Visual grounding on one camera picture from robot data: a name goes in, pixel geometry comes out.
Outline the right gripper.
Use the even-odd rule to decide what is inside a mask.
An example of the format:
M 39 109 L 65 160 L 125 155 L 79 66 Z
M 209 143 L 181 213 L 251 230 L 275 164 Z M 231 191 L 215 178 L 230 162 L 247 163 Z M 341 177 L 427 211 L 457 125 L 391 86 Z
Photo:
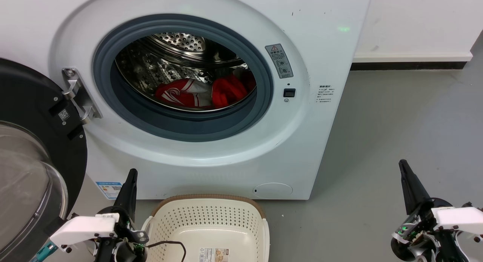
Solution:
M 437 224 L 434 210 L 453 209 L 447 201 L 431 198 L 405 159 L 399 161 L 407 219 L 392 234 L 394 255 L 406 262 L 469 262 L 457 237 L 458 226 Z

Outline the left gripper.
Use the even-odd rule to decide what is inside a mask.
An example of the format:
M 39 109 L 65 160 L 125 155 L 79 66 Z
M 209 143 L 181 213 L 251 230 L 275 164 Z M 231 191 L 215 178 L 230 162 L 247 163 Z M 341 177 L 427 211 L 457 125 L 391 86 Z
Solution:
M 93 242 L 95 262 L 145 262 L 147 260 L 146 245 L 148 233 L 134 226 L 137 200 L 138 171 L 131 168 L 113 206 L 106 207 L 98 213 L 102 217 L 107 214 L 118 214 L 114 230 L 107 236 L 95 236 Z

